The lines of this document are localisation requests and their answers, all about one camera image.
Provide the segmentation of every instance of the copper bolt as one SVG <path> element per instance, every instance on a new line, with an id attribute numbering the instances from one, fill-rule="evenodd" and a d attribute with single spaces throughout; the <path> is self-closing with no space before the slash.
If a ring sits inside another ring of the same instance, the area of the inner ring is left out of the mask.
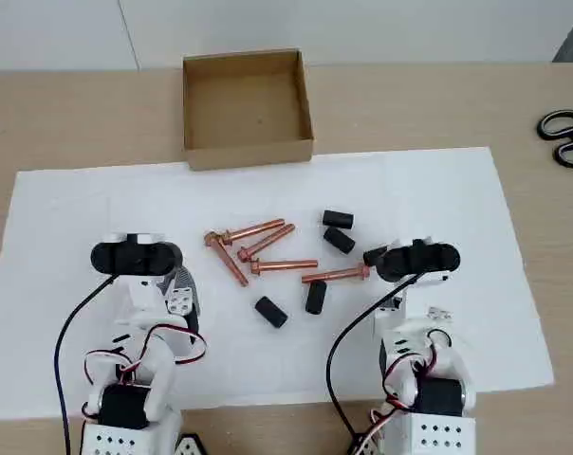
<path id="1" fill-rule="evenodd" d="M 250 237 L 251 235 L 258 234 L 260 232 L 264 232 L 266 230 L 280 228 L 285 225 L 284 218 L 278 218 L 277 220 L 271 220 L 267 223 L 262 223 L 260 225 L 255 225 L 251 227 L 245 227 L 244 229 L 238 229 L 234 232 L 229 232 L 226 230 L 223 234 L 221 234 L 221 241 L 223 245 L 231 245 L 234 240 L 244 239 L 245 237 Z"/>
<path id="2" fill-rule="evenodd" d="M 284 225 L 284 226 L 282 226 L 280 229 L 276 230 L 275 232 L 272 232 L 268 237 L 264 237 L 263 239 L 261 239 L 256 244 L 253 244 L 253 245 L 249 246 L 248 248 L 244 248 L 244 247 L 240 248 L 238 250 L 238 258 L 243 263 L 247 263 L 248 261 L 250 261 L 250 258 L 252 258 L 252 256 L 255 253 L 258 253 L 259 251 L 261 251 L 264 248 L 267 248 L 268 246 L 270 246 L 274 242 L 279 241 L 280 239 L 282 239 L 284 236 L 286 236 L 287 234 L 289 234 L 293 230 L 295 230 L 295 225 Z"/>
<path id="3" fill-rule="evenodd" d="M 240 271 L 238 265 L 236 265 L 236 263 L 226 251 L 226 248 L 223 247 L 219 241 L 220 238 L 221 237 L 219 234 L 211 231 L 204 236 L 204 243 L 206 246 L 210 246 L 214 252 L 217 253 L 219 259 L 228 267 L 232 275 L 240 282 L 240 284 L 242 284 L 243 287 L 248 286 L 249 280 L 247 280 L 247 277 L 245 277 L 244 274 Z"/>
<path id="4" fill-rule="evenodd" d="M 305 260 L 305 261 L 276 261 L 273 263 L 262 263 L 258 259 L 250 261 L 250 273 L 254 275 L 261 275 L 261 272 L 270 272 L 272 270 L 292 270 L 294 268 L 316 268 L 318 261 Z"/>
<path id="5" fill-rule="evenodd" d="M 341 280 L 350 277 L 360 277 L 361 280 L 364 280 L 365 278 L 369 278 L 370 273 L 369 267 L 365 264 L 359 264 L 357 267 L 346 268 L 345 270 L 303 275 L 302 282 L 328 282 L 330 280 Z"/>

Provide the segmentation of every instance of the scissors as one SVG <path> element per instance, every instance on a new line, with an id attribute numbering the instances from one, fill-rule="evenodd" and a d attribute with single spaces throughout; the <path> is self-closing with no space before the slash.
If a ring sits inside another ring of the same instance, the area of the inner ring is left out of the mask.
<path id="1" fill-rule="evenodd" d="M 565 142 L 554 149 L 554 154 L 552 157 L 561 166 L 565 166 L 566 168 L 573 168 L 573 159 L 567 157 L 567 154 L 573 151 L 573 126 L 567 126 L 560 130 L 549 130 L 547 128 L 548 123 L 556 118 L 566 118 L 573 120 L 573 110 L 563 109 L 561 111 L 554 111 L 547 114 L 537 124 L 537 134 L 543 140 L 569 138 L 570 141 Z"/>

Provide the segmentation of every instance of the wooden tabletop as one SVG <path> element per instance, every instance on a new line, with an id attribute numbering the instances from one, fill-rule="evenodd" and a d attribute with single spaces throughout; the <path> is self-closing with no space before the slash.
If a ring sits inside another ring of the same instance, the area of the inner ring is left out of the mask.
<path id="1" fill-rule="evenodd" d="M 573 64 L 336 65 L 306 76 L 316 153 L 491 146 L 557 383 L 481 395 L 478 452 L 573 454 L 573 170 L 534 133 L 541 115 L 573 108 Z M 16 171 L 179 161 L 181 119 L 178 70 L 0 73 L 0 245 Z M 347 406 L 360 428 L 367 406 Z M 347 446 L 327 404 L 185 419 L 211 454 L 336 455 Z M 77 446 L 79 422 L 72 428 Z M 0 454 L 23 453 L 63 453 L 59 420 L 0 423 Z"/>

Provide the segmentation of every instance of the open cardboard box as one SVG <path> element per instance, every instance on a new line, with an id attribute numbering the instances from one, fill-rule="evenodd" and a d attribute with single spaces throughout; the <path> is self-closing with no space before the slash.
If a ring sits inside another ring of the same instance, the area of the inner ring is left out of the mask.
<path id="1" fill-rule="evenodd" d="M 297 49 L 186 58 L 183 105 L 185 152 L 195 171 L 312 157 Z"/>

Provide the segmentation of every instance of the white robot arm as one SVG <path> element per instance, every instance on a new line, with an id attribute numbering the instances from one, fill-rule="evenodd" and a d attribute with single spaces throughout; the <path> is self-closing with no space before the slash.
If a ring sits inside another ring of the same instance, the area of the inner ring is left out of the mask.
<path id="1" fill-rule="evenodd" d="M 181 453 L 181 412 L 169 404 L 169 392 L 178 365 L 206 351 L 194 279 L 176 246 L 142 234 L 111 240 L 96 246 L 91 259 L 103 273 L 109 264 L 121 272 L 117 285 L 124 287 L 133 313 L 116 321 L 107 345 L 85 357 L 91 390 L 83 413 L 91 421 L 84 427 L 82 454 L 130 453 L 135 446 L 137 453 Z M 181 445 L 204 453 L 193 435 Z"/>
<path id="2" fill-rule="evenodd" d="M 452 315 L 430 307 L 423 317 L 417 289 L 446 282 L 459 266 L 459 254 L 430 239 L 388 248 L 374 264 L 395 289 L 423 273 L 400 295 L 373 313 L 385 401 L 371 409 L 371 427 L 350 453 L 356 455 L 474 453 L 476 393 L 457 351 Z"/>

